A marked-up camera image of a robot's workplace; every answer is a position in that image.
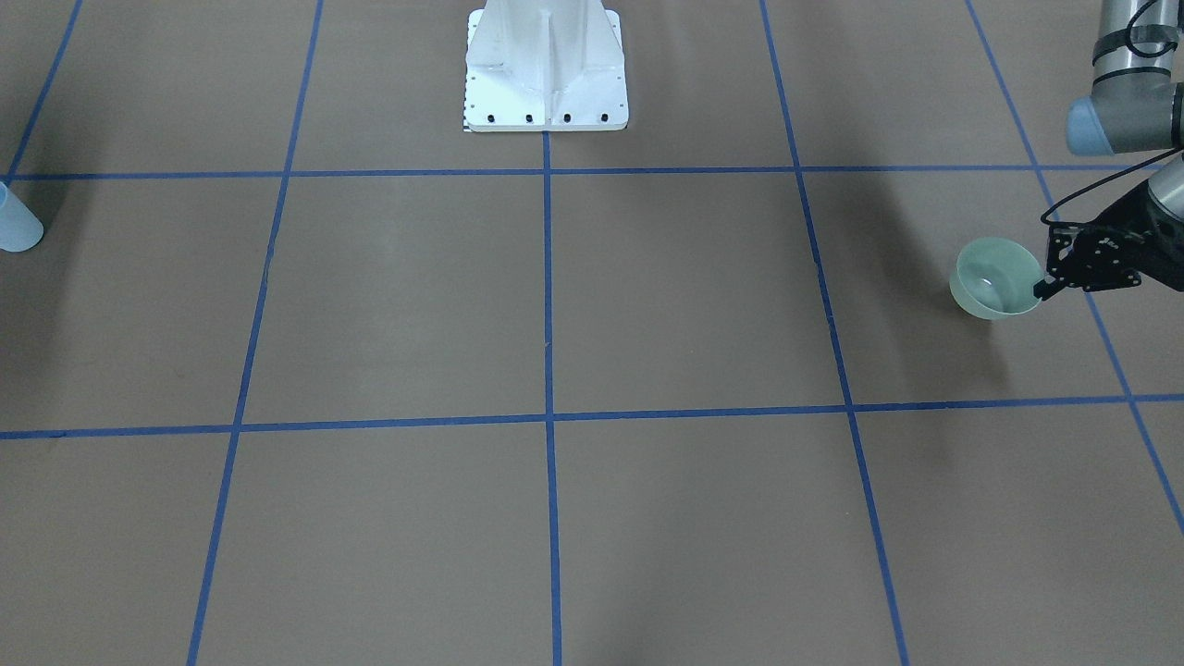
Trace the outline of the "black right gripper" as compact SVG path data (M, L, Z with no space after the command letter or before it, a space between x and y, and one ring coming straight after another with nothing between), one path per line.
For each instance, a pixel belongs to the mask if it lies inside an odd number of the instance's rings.
M1047 277L1032 297L1058 292L1125 290L1151 278L1183 290L1180 214L1167 209L1146 180L1085 223L1047 220Z

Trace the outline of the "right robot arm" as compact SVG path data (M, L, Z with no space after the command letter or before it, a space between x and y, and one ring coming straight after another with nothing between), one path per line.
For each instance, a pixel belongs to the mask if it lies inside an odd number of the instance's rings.
M1054 220L1047 210L1041 301L1062 290L1125 290L1153 278L1180 290L1183 92L1179 1L1103 1L1092 49L1092 85L1068 109L1066 143L1077 156L1152 153L1157 173L1088 222Z

